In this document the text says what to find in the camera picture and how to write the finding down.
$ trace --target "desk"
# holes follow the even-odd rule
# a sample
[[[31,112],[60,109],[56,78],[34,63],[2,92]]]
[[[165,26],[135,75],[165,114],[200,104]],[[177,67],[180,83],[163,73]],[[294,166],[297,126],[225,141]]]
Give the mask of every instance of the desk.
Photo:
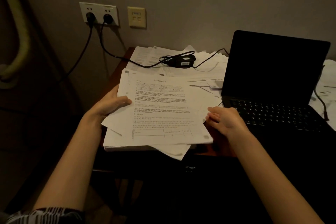
[[[134,49],[135,49],[134,47],[128,48],[124,57],[130,59]],[[120,61],[119,65],[117,66],[113,74],[110,76],[108,86],[104,89],[101,97],[103,97],[107,92],[109,92],[114,86],[116,86],[119,83],[121,72],[126,67],[127,63],[128,62],[124,60]],[[230,147],[226,137],[224,137],[216,129],[208,126],[207,124],[205,124],[205,127],[209,131],[210,135],[213,137],[214,142],[212,144],[198,145],[196,150],[194,151],[195,154],[236,157],[236,154]]]

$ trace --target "laptop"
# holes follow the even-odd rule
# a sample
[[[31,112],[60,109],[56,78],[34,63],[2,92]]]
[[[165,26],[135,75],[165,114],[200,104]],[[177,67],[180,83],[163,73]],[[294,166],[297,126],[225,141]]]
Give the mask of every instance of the laptop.
[[[235,31],[222,87],[249,128],[330,129],[310,107],[330,42]]]

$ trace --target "right hand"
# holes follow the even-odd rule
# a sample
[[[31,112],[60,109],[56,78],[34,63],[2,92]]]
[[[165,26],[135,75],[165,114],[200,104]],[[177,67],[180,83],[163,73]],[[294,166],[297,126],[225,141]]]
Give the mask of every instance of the right hand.
[[[206,122],[225,135],[228,139],[249,132],[244,120],[240,117],[238,111],[231,108],[208,107]]]

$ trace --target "left hand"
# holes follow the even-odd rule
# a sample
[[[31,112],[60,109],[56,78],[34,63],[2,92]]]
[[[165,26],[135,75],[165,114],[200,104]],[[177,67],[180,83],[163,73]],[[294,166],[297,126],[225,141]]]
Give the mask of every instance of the left hand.
[[[88,112],[90,116],[94,116],[103,121],[111,112],[122,104],[131,104],[132,100],[127,96],[117,97],[119,84],[100,99]]]

